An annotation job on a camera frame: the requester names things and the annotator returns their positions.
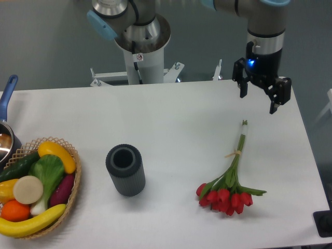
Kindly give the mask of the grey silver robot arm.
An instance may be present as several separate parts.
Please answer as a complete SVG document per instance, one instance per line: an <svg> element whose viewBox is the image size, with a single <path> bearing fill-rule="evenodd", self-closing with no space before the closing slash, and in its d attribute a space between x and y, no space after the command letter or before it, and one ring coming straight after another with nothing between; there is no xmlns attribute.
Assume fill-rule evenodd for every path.
<svg viewBox="0 0 332 249"><path fill-rule="evenodd" d="M288 1L203 1L215 11L247 19L245 57L235 61L232 80L247 95L248 84L263 89L269 112L291 98L292 81L278 75ZM168 21L156 12L155 1L93 1L87 19L106 40L123 51L131 85L164 83L164 48L171 37Z"/></svg>

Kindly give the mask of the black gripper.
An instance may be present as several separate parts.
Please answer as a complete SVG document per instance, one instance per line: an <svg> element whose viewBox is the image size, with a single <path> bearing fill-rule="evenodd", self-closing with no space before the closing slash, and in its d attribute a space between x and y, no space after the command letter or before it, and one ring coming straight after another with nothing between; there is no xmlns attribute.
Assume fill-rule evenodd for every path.
<svg viewBox="0 0 332 249"><path fill-rule="evenodd" d="M246 52L246 57L234 62L232 80L240 89L240 98L247 95L248 81L260 88L266 88L269 97L270 114L274 114L280 105L291 99L292 80L288 77L278 77L282 49L272 54L256 54Z"/></svg>

